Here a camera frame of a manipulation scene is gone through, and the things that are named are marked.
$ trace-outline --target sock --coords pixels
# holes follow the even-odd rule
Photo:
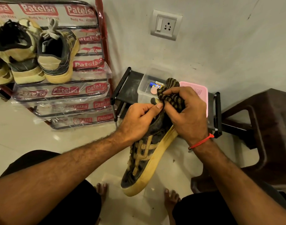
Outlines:
[[[166,86],[163,86],[157,90],[158,98],[163,101],[168,101],[178,113],[186,108],[185,101],[179,96],[179,94],[163,95],[163,92],[171,87],[179,87],[179,82],[176,79],[168,78]]]

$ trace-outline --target black pants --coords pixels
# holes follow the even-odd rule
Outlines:
[[[57,155],[59,154],[51,151],[31,151],[11,163],[1,177],[51,159]],[[257,184],[286,209],[286,201],[277,190],[265,182],[257,182]],[[88,181],[84,180],[39,224],[95,224],[100,210],[100,195]],[[176,224],[212,224],[217,221],[221,221],[224,224],[237,224],[218,191],[192,194],[184,197],[175,205],[173,217]]]

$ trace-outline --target person's left hand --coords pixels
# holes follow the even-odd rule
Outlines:
[[[127,146],[132,145],[144,136],[148,131],[152,119],[156,117],[162,109],[162,103],[158,103],[157,105],[150,103],[135,103],[129,107],[117,130],[121,133],[120,136],[124,138]]]

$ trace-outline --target switch plate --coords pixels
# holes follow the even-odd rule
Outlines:
[[[182,15],[153,10],[150,34],[170,40],[176,40]]]

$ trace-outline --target red wristband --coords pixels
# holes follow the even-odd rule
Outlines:
[[[195,148],[195,147],[197,147],[197,146],[203,144],[205,141],[207,141],[208,139],[213,138],[213,137],[214,137],[214,135],[212,135],[212,134],[210,133],[207,138],[205,138],[205,139],[199,141],[197,144],[194,144],[193,146],[189,147],[189,150],[191,150],[191,149],[193,149],[193,148]]]

